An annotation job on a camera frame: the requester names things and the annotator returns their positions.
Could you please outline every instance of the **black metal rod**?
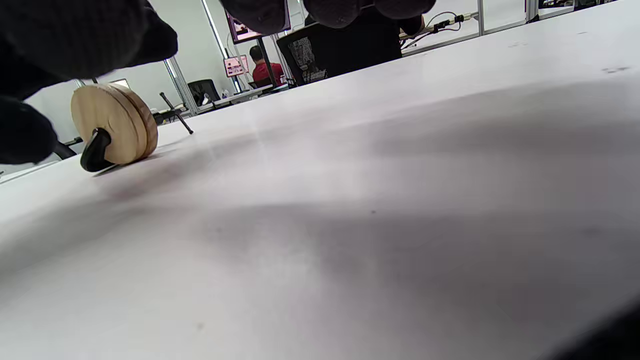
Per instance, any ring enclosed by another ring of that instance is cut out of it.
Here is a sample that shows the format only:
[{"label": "black metal rod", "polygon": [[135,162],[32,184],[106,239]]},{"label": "black metal rod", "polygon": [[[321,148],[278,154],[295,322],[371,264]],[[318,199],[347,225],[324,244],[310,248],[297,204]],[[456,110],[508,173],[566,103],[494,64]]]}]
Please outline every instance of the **black metal rod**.
[{"label": "black metal rod", "polygon": [[260,50],[262,50],[262,58],[264,59],[264,63],[267,65],[267,71],[269,71],[269,79],[271,79],[271,84],[276,86],[276,78],[273,76],[273,69],[271,69],[271,62],[269,62],[269,56],[267,56],[267,49],[264,47],[264,42],[262,38],[258,38],[258,46],[260,46]]}]

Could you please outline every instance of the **man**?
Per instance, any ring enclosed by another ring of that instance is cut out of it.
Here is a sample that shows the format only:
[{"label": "man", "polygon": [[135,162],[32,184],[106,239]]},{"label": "man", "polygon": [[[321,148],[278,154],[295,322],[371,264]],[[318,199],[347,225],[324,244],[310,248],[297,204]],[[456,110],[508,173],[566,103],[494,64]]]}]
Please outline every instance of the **man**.
[{"label": "man", "polygon": [[[305,25],[315,24],[308,16]],[[422,15],[409,19],[390,19],[377,8],[363,8],[360,15],[349,25],[340,29],[326,28],[309,36],[316,65],[326,69],[327,77],[346,74],[387,61],[400,59],[400,30],[414,36],[424,29]]]},{"label": "man", "polygon": [[[249,55],[253,62],[255,63],[255,69],[253,70],[253,81],[257,84],[267,83],[269,84],[269,70],[267,69],[267,64],[264,61],[264,57],[262,56],[262,50],[260,50],[259,46],[254,46],[249,50]],[[282,80],[280,79],[284,74],[282,71],[282,65],[278,63],[271,63],[271,71],[273,71],[273,77],[276,80],[276,86],[283,85]]]}]

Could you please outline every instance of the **desk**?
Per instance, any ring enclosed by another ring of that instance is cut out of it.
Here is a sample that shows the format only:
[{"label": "desk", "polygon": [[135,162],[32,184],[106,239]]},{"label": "desk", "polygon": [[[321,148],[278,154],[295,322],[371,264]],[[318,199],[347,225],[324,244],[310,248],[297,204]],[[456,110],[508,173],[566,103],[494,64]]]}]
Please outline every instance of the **desk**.
[{"label": "desk", "polygon": [[638,11],[168,124],[102,176],[71,159],[0,185],[3,358],[551,351],[640,291]]},{"label": "desk", "polygon": [[259,95],[261,92],[263,92],[265,90],[269,90],[270,88],[273,88],[273,85],[263,86],[261,88],[249,90],[247,92],[243,92],[243,93],[240,93],[240,94],[237,94],[237,95],[226,97],[224,99],[220,99],[218,101],[214,101],[213,104],[215,106],[220,106],[220,105],[224,105],[224,104],[226,104],[228,102],[240,101],[240,100],[246,99],[246,98],[254,96],[254,95]]}]

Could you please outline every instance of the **black glove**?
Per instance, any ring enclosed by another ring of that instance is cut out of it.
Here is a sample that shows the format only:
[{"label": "black glove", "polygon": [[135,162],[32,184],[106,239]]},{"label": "black glove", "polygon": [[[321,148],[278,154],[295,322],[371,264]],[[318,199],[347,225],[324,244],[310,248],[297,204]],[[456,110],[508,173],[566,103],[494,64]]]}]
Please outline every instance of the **black glove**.
[{"label": "black glove", "polygon": [[161,61],[177,49],[177,34],[148,2],[0,1],[0,163],[38,162],[53,151],[52,126],[18,100],[70,79]]},{"label": "black glove", "polygon": [[[233,17],[250,29],[270,35],[285,25],[284,0],[221,0]],[[409,19],[428,12],[435,0],[374,0],[378,11],[391,19]],[[360,14],[371,0],[304,0],[314,20],[330,28],[344,28]]]}]

